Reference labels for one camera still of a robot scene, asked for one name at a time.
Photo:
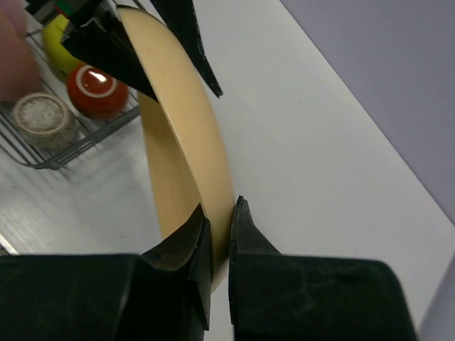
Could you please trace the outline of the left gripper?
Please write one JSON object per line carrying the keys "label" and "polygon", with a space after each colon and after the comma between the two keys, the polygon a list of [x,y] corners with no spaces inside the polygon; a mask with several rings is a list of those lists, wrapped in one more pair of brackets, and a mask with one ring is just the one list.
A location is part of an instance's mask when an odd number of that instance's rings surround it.
{"label": "left gripper", "polygon": [[61,43],[75,58],[156,99],[154,90],[113,7],[103,0],[28,0],[26,11],[43,26],[69,20]]}

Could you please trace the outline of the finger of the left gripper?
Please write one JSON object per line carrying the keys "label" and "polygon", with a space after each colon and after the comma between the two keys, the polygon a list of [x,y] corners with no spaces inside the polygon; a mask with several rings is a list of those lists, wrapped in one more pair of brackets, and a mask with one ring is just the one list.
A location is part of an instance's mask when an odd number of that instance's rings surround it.
{"label": "finger of the left gripper", "polygon": [[177,37],[206,85],[217,98],[221,97],[223,91],[205,56],[193,1],[155,0],[151,3],[164,23]]}

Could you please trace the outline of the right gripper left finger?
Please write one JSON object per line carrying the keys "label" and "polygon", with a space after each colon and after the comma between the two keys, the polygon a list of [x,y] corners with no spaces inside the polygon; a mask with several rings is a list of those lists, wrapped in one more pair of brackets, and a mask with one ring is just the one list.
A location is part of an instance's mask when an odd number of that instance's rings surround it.
{"label": "right gripper left finger", "polygon": [[210,223],[197,206],[143,254],[1,258],[2,340],[202,340]]}

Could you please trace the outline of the pink cup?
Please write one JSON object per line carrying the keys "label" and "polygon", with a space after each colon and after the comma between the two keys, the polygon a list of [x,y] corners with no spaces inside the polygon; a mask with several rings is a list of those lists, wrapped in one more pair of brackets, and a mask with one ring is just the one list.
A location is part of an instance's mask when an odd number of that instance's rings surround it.
{"label": "pink cup", "polygon": [[26,43],[26,11],[20,1],[1,2],[1,101],[39,91],[40,70]]}

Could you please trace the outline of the green bowl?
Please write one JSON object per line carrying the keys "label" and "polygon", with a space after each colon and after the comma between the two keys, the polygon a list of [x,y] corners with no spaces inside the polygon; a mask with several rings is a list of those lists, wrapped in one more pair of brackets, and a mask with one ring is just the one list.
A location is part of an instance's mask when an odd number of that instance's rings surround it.
{"label": "green bowl", "polygon": [[59,15],[55,17],[41,31],[43,49],[48,58],[48,64],[53,74],[65,82],[68,75],[76,68],[84,64],[72,56],[61,44],[63,33],[67,28],[69,20]]}

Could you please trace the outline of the orange mug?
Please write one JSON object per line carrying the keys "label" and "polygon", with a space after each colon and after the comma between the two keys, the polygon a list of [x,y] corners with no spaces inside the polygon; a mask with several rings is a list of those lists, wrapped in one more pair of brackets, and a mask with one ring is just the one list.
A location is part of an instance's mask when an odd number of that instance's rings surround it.
{"label": "orange mug", "polygon": [[129,97],[129,88],[123,82],[88,64],[68,75],[66,89],[76,110],[96,120],[118,117]]}

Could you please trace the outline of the small speckled grey cup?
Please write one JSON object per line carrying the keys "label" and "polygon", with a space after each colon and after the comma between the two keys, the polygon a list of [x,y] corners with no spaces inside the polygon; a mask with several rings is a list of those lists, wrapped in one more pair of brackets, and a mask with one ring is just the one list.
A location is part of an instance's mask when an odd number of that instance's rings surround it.
{"label": "small speckled grey cup", "polygon": [[44,92],[20,98],[11,111],[11,118],[29,145],[47,151],[67,148],[79,132],[75,115],[67,104]]}

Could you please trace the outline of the yellow plate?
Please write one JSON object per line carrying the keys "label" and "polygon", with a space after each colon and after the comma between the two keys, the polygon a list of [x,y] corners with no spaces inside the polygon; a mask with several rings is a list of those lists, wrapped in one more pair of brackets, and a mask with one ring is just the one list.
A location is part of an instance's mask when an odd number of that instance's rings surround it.
{"label": "yellow plate", "polygon": [[204,85],[177,37],[150,13],[117,13],[156,95],[139,111],[156,213],[170,236],[201,205],[210,221],[215,290],[227,273],[235,196],[225,145]]}

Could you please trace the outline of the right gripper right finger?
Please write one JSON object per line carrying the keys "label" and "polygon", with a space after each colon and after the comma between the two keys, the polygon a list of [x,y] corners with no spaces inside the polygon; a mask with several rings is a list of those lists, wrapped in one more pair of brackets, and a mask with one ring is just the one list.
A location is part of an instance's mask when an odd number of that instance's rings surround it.
{"label": "right gripper right finger", "polygon": [[236,340],[416,340],[402,286],[371,259],[291,256],[255,226],[239,197],[230,231]]}

